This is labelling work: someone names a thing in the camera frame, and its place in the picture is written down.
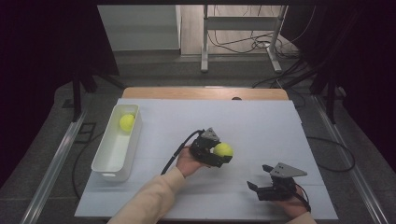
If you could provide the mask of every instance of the hand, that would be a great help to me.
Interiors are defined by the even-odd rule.
[[[301,190],[301,188],[298,186],[296,186],[296,188],[297,188],[297,193],[303,196],[303,191]],[[307,212],[304,204],[294,196],[289,200],[273,201],[273,203],[281,206],[285,211],[285,213],[292,219],[297,218],[300,215]]]
[[[191,154],[190,147],[183,147],[180,154],[178,154],[176,167],[180,170],[184,177],[192,175],[199,168],[207,166],[201,162],[198,162]]]

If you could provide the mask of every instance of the plastic bin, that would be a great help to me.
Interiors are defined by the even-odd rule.
[[[134,126],[129,133],[120,127],[120,118],[125,114],[134,115]],[[127,180],[141,128],[142,119],[138,105],[115,105],[93,159],[92,170],[107,181]]]

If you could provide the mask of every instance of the tennis ball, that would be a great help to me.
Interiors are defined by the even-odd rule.
[[[233,149],[227,143],[218,143],[213,149],[213,153],[221,157],[232,156]]]
[[[132,126],[134,126],[134,115],[123,115],[120,119],[120,127],[128,133],[132,130]]]

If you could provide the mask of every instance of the white tabletop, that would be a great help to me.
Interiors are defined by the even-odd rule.
[[[292,101],[119,99],[118,104],[139,105],[143,120],[131,176],[112,183],[92,172],[76,217],[114,216],[161,173],[192,132],[212,127],[221,142],[233,147],[233,159],[190,176],[164,219],[285,220],[277,206],[259,201],[247,185],[270,187],[262,165],[278,162],[308,172],[294,179],[306,190],[315,219],[337,219]]]

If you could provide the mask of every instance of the sleeve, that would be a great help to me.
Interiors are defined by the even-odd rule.
[[[156,223],[171,209],[176,193],[185,183],[176,167],[165,175],[155,176],[108,223]]]
[[[316,224],[316,223],[317,222],[312,218],[311,214],[309,212],[306,212],[286,224]]]

